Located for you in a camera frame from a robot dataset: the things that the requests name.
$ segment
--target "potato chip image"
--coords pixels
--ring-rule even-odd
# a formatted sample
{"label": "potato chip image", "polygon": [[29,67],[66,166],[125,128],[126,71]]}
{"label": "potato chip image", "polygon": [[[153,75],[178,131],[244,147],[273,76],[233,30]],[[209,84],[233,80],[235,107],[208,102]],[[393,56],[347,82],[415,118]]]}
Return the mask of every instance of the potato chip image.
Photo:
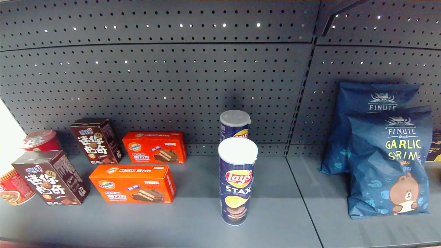
{"label": "potato chip image", "polygon": [[230,208],[237,208],[237,207],[242,206],[244,203],[246,203],[248,201],[248,199],[249,199],[249,197],[244,199],[240,196],[229,195],[229,196],[225,197],[225,203]]}

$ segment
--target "chip can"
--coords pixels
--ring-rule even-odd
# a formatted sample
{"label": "chip can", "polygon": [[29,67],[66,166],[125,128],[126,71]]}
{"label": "chip can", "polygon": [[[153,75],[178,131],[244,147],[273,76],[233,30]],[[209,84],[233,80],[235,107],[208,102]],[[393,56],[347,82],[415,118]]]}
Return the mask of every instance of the chip can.
{"label": "chip can", "polygon": [[250,115],[241,110],[228,110],[220,114],[220,141],[231,137],[248,138]]}
{"label": "chip can", "polygon": [[258,148],[249,139],[231,137],[219,144],[218,152],[222,219],[240,225],[248,214]]}

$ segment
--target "chocolate wafer box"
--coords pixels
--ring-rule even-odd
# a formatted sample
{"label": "chocolate wafer box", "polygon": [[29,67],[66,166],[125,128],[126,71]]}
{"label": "chocolate wafer box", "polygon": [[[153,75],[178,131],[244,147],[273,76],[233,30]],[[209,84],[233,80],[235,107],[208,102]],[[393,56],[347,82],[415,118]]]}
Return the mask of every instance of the chocolate wafer box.
{"label": "chocolate wafer box", "polygon": [[108,119],[76,120],[69,128],[91,164],[117,164],[121,161],[122,149]]}
{"label": "chocolate wafer box", "polygon": [[176,192],[167,165],[99,165],[89,178],[109,203],[171,203]]}
{"label": "chocolate wafer box", "polygon": [[80,205],[89,194],[62,150],[28,151],[12,166],[50,206]]}
{"label": "chocolate wafer box", "polygon": [[124,146],[134,163],[185,163],[187,153],[180,132],[129,132]]}

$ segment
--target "brown bear character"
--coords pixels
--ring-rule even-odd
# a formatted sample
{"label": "brown bear character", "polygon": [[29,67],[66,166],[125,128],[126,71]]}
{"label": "brown bear character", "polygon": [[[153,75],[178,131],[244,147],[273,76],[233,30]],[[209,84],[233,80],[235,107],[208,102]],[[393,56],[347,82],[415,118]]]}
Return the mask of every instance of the brown bear character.
{"label": "brown bear character", "polygon": [[419,185],[410,173],[400,176],[389,190],[389,199],[394,204],[394,214],[405,213],[418,207]]}

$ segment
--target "blue chip bag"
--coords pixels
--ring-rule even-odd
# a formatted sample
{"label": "blue chip bag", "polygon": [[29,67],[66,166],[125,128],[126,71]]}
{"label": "blue chip bag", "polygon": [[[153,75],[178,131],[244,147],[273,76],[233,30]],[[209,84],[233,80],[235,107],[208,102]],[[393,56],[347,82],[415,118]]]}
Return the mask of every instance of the blue chip bag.
{"label": "blue chip bag", "polygon": [[376,113],[407,108],[421,85],[340,83],[334,122],[328,149],[320,171],[328,174],[349,173],[348,139],[351,134],[346,113]]}
{"label": "blue chip bag", "polygon": [[427,213],[429,181],[423,163],[432,140],[431,107],[348,117],[349,216]]}

